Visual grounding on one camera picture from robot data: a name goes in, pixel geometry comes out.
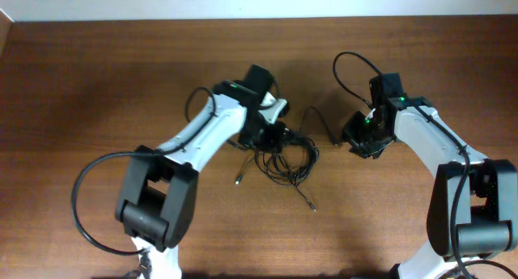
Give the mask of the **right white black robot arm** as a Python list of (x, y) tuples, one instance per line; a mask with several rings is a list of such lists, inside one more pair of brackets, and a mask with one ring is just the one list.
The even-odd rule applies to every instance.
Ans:
[(475, 264), (517, 247), (517, 169), (490, 159), (454, 133), (424, 97), (410, 98), (397, 73), (369, 82), (372, 109), (356, 112), (342, 136), (350, 152), (377, 159), (394, 142), (406, 144), (435, 182), (427, 213), (427, 241), (390, 278), (447, 278), (471, 275)]

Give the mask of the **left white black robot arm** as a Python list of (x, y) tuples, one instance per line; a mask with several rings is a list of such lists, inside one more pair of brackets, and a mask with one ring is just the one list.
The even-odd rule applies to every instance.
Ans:
[(178, 245), (193, 220), (198, 177), (232, 136), (244, 148), (271, 149), (282, 136), (278, 118), (287, 101), (265, 68), (253, 65), (242, 80), (223, 80), (205, 107), (175, 137), (155, 149), (140, 146), (129, 162), (116, 218), (138, 248), (128, 278), (180, 278)]

